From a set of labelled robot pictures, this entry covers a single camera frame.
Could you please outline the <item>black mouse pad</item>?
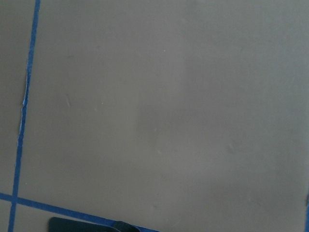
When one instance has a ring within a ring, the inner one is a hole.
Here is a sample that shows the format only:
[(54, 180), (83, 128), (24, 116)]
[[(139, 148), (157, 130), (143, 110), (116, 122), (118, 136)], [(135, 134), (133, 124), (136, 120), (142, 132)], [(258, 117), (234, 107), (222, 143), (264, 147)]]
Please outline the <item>black mouse pad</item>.
[(49, 232), (140, 232), (135, 226), (122, 221), (112, 226), (92, 224), (59, 217), (52, 217), (48, 222)]

